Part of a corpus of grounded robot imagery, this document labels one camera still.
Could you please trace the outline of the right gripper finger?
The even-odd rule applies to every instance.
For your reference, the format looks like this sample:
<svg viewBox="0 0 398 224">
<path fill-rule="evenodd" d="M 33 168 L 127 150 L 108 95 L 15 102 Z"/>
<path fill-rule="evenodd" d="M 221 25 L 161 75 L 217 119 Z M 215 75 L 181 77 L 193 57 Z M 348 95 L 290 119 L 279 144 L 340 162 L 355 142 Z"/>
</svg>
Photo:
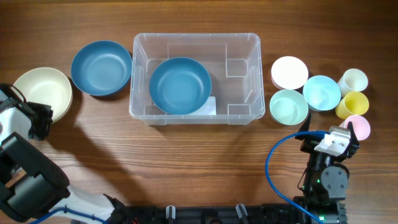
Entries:
<svg viewBox="0 0 398 224">
<path fill-rule="evenodd" d="M 350 132 L 350 144 L 351 145 L 359 145 L 358 138 L 355 135 L 353 123 L 351 121 L 348 122 L 347 129 Z"/>
<path fill-rule="evenodd" d="M 306 120 L 304 121 L 303 125 L 300 127 L 300 129 L 298 130 L 299 132 L 306 132 L 309 131 L 309 127 L 310 127 L 310 122 L 311 122 L 311 117 L 312 114 L 311 112 L 308 113 L 308 116 L 306 118 Z"/>
</svg>

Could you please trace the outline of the mint green small bowl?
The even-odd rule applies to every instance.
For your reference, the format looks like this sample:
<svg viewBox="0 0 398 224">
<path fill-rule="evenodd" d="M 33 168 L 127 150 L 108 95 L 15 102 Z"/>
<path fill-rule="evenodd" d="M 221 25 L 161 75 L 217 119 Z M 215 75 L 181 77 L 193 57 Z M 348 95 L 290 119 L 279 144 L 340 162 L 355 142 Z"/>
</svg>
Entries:
<svg viewBox="0 0 398 224">
<path fill-rule="evenodd" d="M 280 90 L 276 92 L 269 103 L 272 118 L 287 126 L 293 126 L 304 121 L 308 116 L 308 103 L 303 95 L 295 90 Z"/>
</svg>

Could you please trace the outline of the cream large bowl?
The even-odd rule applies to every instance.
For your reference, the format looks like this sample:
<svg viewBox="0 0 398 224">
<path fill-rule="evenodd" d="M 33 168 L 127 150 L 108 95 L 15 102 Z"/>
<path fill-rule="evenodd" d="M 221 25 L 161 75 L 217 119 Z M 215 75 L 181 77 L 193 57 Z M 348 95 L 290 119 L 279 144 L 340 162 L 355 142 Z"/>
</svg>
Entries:
<svg viewBox="0 0 398 224">
<path fill-rule="evenodd" d="M 60 70 L 50 67 L 32 69 L 15 82 L 27 101 L 51 106 L 52 120 L 60 120 L 71 107 L 72 86 L 68 77 Z"/>
</svg>

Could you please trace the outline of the dark blue bowl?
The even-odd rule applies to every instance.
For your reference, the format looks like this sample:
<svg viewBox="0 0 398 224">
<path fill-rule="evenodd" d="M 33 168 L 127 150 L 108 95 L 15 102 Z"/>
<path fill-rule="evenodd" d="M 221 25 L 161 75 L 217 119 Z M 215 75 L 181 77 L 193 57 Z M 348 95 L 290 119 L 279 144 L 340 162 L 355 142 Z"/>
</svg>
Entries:
<svg viewBox="0 0 398 224">
<path fill-rule="evenodd" d="M 199 110 L 211 91 L 212 80 L 207 69 L 187 57 L 162 62 L 149 82 L 152 101 L 168 114 L 185 115 Z"/>
<path fill-rule="evenodd" d="M 71 64 L 75 86 L 92 96 L 108 96 L 122 90 L 131 77 L 132 57 L 125 47 L 110 40 L 84 46 Z"/>
</svg>

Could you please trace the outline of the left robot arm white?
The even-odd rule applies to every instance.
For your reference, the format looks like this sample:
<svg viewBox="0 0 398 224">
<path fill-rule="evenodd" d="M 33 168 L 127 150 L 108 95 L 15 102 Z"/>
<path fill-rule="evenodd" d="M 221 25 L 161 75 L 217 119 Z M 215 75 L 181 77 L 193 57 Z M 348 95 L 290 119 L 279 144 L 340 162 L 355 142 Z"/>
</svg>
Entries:
<svg viewBox="0 0 398 224">
<path fill-rule="evenodd" d="M 73 223 L 129 223 L 119 200 L 73 187 L 29 142 L 48 136 L 52 115 L 49 105 L 28 102 L 16 87 L 1 84 L 1 210 L 17 222 L 55 215 Z"/>
</svg>

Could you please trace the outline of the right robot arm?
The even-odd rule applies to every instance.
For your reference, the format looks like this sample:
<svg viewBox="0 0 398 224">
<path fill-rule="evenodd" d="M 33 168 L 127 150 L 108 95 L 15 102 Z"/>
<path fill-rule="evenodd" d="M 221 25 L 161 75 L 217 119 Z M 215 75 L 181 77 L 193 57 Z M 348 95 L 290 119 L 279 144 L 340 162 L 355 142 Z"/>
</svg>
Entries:
<svg viewBox="0 0 398 224">
<path fill-rule="evenodd" d="M 309 133 L 296 136 L 302 141 L 300 150 L 309 154 L 302 197 L 294 202 L 322 223 L 347 223 L 346 198 L 349 170 L 342 164 L 360 148 L 352 122 L 347 126 L 332 126 L 326 134 Z"/>
</svg>

